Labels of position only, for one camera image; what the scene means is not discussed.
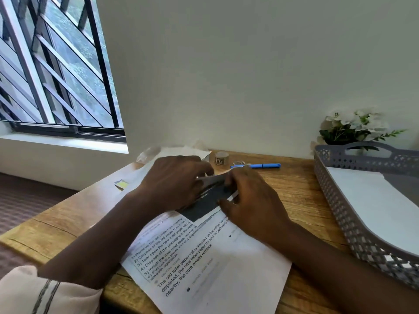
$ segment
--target forearm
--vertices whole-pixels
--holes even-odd
[[[348,313],[413,313],[419,293],[292,224],[286,241],[270,243]]]
[[[151,203],[125,196],[105,217],[39,268],[40,277],[102,288],[141,229],[152,220]]]

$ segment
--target gray plastic basket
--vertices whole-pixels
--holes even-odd
[[[391,155],[383,158],[346,153],[349,148],[363,146],[383,148],[390,151]],[[419,256],[403,251],[372,233],[360,220],[326,168],[359,169],[419,178],[419,151],[400,150],[379,142],[355,142],[344,146],[318,145],[314,160],[317,179],[353,254],[419,289]]]

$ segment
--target window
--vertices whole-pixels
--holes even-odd
[[[124,141],[95,0],[0,0],[0,121]]]

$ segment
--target window sill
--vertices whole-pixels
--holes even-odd
[[[22,142],[43,143],[61,147],[84,148],[104,152],[128,154],[126,143],[98,141],[83,138],[50,137],[28,133],[9,133],[1,136],[0,139],[15,140]]]

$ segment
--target hand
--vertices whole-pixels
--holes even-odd
[[[230,221],[259,241],[271,244],[279,236],[285,238],[293,224],[278,194],[256,171],[248,167],[232,169],[225,183],[235,182],[238,204],[220,200],[219,205]]]
[[[191,204],[202,190],[203,182],[196,177],[213,175],[210,163],[198,156],[162,157],[154,162],[140,186],[133,191],[144,196],[157,216]]]

